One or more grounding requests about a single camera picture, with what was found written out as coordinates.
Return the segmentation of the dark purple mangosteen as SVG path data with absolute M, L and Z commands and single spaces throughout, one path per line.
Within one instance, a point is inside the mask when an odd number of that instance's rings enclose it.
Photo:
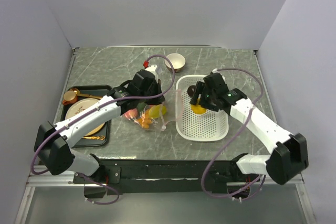
M 191 85 L 187 88 L 187 94 L 190 97 L 193 97 L 194 93 L 195 93 L 195 89 L 196 89 L 196 85 Z

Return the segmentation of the yellow green starfruit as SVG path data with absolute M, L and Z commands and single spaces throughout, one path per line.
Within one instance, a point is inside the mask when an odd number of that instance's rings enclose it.
M 149 108 L 148 116 L 153 119 L 160 118 L 166 113 L 166 107 L 164 105 L 154 105 Z

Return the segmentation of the clear zip top bag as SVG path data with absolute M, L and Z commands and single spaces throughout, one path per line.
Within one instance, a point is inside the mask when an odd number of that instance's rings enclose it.
M 184 112 L 181 89 L 171 89 L 165 98 L 159 105 L 140 103 L 122 118 L 147 131 L 165 131 L 169 124 L 180 120 Z

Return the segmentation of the yellow lemon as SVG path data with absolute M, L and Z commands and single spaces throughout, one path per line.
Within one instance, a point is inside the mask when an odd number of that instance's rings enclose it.
M 195 114 L 204 114 L 207 111 L 206 108 L 203 108 L 202 106 L 200 106 L 199 101 L 197 101 L 195 105 L 191 104 L 191 110 Z

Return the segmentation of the orange ginger root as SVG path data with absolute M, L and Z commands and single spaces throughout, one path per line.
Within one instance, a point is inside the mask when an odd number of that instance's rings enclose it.
M 151 118 L 140 117 L 136 120 L 137 124 L 143 129 L 149 129 L 150 125 L 153 124 Z

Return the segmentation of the pink peach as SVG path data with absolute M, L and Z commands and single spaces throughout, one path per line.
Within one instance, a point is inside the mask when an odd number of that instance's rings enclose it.
M 123 115 L 124 118 L 128 119 L 128 120 L 133 120 L 135 119 L 133 117 L 133 109 L 127 111 L 124 115 Z

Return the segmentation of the dark green avocado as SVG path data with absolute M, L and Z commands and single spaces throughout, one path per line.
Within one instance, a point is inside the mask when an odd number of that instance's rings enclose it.
M 141 112 L 145 109 L 145 107 L 146 107 L 146 103 L 142 102 L 137 105 L 136 109 L 138 112 Z

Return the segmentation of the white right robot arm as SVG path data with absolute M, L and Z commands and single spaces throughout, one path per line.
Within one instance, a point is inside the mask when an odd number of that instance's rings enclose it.
M 242 154 L 233 159 L 229 169 L 233 180 L 242 181 L 248 174 L 268 175 L 277 184 L 284 185 L 308 168 L 306 138 L 280 127 L 241 90 L 229 89 L 220 73 L 212 72 L 196 83 L 190 104 L 215 112 L 224 111 L 266 147 L 267 155 Z

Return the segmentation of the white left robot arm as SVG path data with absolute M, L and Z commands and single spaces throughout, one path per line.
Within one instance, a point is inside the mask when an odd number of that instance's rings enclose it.
M 73 146 L 99 125 L 120 117 L 139 103 L 158 105 L 163 101 L 156 66 L 141 69 L 132 80 L 113 88 L 101 100 L 75 116 L 56 125 L 50 122 L 42 124 L 38 129 L 34 156 L 52 175 L 74 171 L 98 183 L 104 177 L 99 160 L 92 154 L 84 155 L 73 150 Z

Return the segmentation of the white perforated plastic basket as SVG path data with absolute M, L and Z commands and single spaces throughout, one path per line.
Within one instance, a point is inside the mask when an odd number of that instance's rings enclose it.
M 229 130 L 228 115 L 207 110 L 203 114 L 192 111 L 187 89 L 203 80 L 203 75 L 185 75 L 176 83 L 175 118 L 178 134 L 190 141 L 213 142 L 223 139 Z

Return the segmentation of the white ceramic bowl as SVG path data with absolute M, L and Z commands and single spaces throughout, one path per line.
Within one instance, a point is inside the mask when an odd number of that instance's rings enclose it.
M 186 64 L 184 56 L 178 53 L 172 53 L 167 55 L 166 57 L 172 63 L 175 73 L 179 73 L 182 71 L 183 67 Z

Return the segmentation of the gold spoon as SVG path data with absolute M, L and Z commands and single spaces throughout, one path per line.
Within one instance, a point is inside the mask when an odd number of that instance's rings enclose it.
M 78 97 L 93 98 L 93 99 L 98 99 L 98 100 L 102 99 L 101 96 L 81 93 L 80 90 L 77 88 L 71 88 L 71 91 L 73 91 Z

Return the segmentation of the cream plate with leaf pattern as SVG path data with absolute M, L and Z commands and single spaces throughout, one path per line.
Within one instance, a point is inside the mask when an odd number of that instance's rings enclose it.
M 87 108 L 91 107 L 92 105 L 96 104 L 98 101 L 99 101 L 98 99 L 94 99 L 94 98 L 86 98 L 86 99 L 78 100 L 76 103 L 74 103 L 73 105 L 70 106 L 70 108 L 68 109 L 68 111 L 65 115 L 65 119 L 69 119 L 69 118 L 79 114 L 80 112 L 84 111 L 85 109 L 87 109 Z M 99 132 L 103 128 L 104 125 L 105 125 L 105 123 L 100 124 L 98 127 L 93 129 L 92 131 L 88 132 L 85 136 L 94 135 L 95 133 Z

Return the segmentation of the small brown cup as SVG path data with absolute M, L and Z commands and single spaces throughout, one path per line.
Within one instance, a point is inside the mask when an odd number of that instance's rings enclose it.
M 69 90 L 64 93 L 63 96 L 63 105 L 69 105 L 69 104 L 74 104 L 78 100 L 77 94 L 73 90 Z

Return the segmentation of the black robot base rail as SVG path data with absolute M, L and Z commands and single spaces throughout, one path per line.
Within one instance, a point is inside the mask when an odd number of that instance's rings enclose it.
M 225 194 L 228 183 L 247 183 L 256 174 L 245 175 L 231 161 L 98 159 L 95 165 L 72 164 L 74 183 L 85 185 L 85 196 L 91 199 L 104 195 L 132 193 L 177 193 L 202 191 Z

